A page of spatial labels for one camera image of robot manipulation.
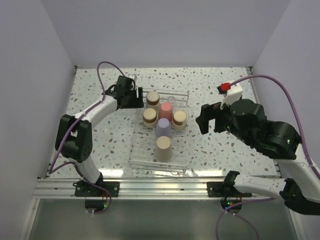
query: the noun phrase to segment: pink cup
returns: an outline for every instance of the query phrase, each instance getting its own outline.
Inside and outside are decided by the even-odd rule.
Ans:
[[[162,103],[159,109],[158,119],[168,119],[169,122],[171,123],[172,117],[173,117],[172,105],[169,102]]]

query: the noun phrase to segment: white speckled countertop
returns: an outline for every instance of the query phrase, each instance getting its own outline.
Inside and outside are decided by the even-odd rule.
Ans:
[[[252,176],[276,176],[274,161],[229,133],[213,133],[213,127],[201,135],[195,118],[203,104],[220,102],[216,87],[231,79],[247,75],[244,67],[237,68],[124,68],[125,74],[137,75],[137,86],[161,90],[189,91],[189,152],[185,177],[220,177],[234,170]],[[119,72],[101,69],[101,78],[108,88]],[[241,83],[243,98],[255,100],[249,81]],[[95,69],[78,69],[70,96],[67,114],[73,115],[101,97],[101,87]],[[132,169],[128,163],[133,135],[135,109],[118,110],[108,115],[93,130],[92,158],[106,178],[156,177],[152,171]],[[66,161],[59,157],[57,165]],[[67,165],[50,176],[52,179],[78,178]]]

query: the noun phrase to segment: purple cup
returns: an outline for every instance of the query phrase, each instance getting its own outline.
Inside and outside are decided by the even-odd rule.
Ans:
[[[159,119],[158,123],[156,124],[155,128],[155,136],[160,138],[162,136],[166,136],[170,138],[171,136],[171,125],[168,119],[161,118]]]

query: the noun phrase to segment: black mounting base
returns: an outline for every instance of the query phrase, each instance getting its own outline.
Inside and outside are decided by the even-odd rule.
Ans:
[[[108,190],[112,198],[116,198],[119,195],[120,183],[118,181],[101,181],[97,184],[99,187]],[[74,195],[76,197],[105,197],[106,194],[103,190],[100,190],[94,186],[91,186],[87,182],[80,180],[73,184],[75,187]]]
[[[223,181],[209,181],[206,183],[206,190],[208,191],[209,198],[236,198],[239,197],[241,192],[237,191],[233,186],[225,190]],[[243,198],[252,197],[252,193],[242,193]]]

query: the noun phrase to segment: dish rack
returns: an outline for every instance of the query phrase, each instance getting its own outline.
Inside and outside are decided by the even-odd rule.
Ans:
[[[143,124],[143,112],[146,109],[147,94],[156,91],[160,96],[160,104],[171,102],[173,112],[183,110],[187,115],[187,123],[184,130],[175,130],[171,127],[171,146],[172,158],[168,162],[160,162],[156,159],[156,128],[148,128]],[[129,155],[129,164],[133,169],[151,170],[155,175],[180,176],[186,173],[188,162],[188,135],[189,135],[189,92],[143,89],[144,108],[138,108],[136,111],[131,150]]]

